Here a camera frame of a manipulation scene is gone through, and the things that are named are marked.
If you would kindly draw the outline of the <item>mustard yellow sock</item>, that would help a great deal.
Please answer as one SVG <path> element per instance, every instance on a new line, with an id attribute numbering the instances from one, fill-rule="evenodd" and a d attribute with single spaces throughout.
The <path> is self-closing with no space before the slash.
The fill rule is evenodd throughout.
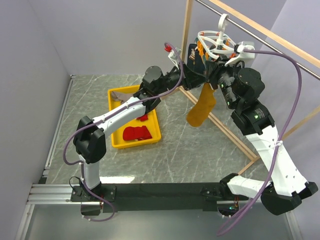
<path id="1" fill-rule="evenodd" d="M 215 107 L 217 101 L 214 97 L 215 90 L 210 83 L 202 87 L 199 99 L 186 116 L 186 121 L 192 127 L 200 127 Z"/>

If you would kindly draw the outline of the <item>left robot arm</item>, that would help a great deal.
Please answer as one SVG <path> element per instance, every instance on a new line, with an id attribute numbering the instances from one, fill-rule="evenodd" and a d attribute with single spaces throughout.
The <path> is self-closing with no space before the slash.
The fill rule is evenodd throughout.
<path id="1" fill-rule="evenodd" d="M 122 105 L 96 119 L 83 117 L 78 124 L 78 133 L 73 139 L 76 152 L 83 163 L 82 195 L 88 201 L 100 195 L 99 161 L 106 154 L 106 138 L 133 119 L 154 110 L 161 102 L 159 95 L 182 86 L 185 90 L 199 87 L 206 81 L 203 63 L 190 62 L 183 68 L 173 67 L 163 73 L 158 66 L 151 66 L 142 78 L 137 92 Z"/>

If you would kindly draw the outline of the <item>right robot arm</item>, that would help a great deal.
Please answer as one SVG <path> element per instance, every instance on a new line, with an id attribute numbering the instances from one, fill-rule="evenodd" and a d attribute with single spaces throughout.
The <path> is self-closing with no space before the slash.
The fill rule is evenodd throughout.
<path id="1" fill-rule="evenodd" d="M 254 198 L 261 192 L 264 207 L 273 215 L 294 210 L 302 200 L 318 191 L 315 182 L 307 181 L 296 168 L 285 146 L 278 139 L 278 130 L 269 110 L 258 100 L 265 89 L 261 74 L 245 67 L 243 61 L 225 66 L 224 61 L 206 61 L 206 78 L 214 89 L 221 89 L 232 110 L 231 118 L 241 133 L 258 152 L 270 180 L 264 183 L 231 173 L 220 182 L 222 199 L 240 195 Z"/>

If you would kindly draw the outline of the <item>white round clip hanger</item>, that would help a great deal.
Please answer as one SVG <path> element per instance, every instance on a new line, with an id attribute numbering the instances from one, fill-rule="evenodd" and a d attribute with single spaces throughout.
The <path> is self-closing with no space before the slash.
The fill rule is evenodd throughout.
<path id="1" fill-rule="evenodd" d="M 224 13 L 218 21 L 218 31 L 203 30 L 198 32 L 195 39 L 196 49 L 201 59 L 205 61 L 217 61 L 219 58 L 227 59 L 236 56 L 233 47 L 236 43 L 225 34 L 229 15 Z"/>

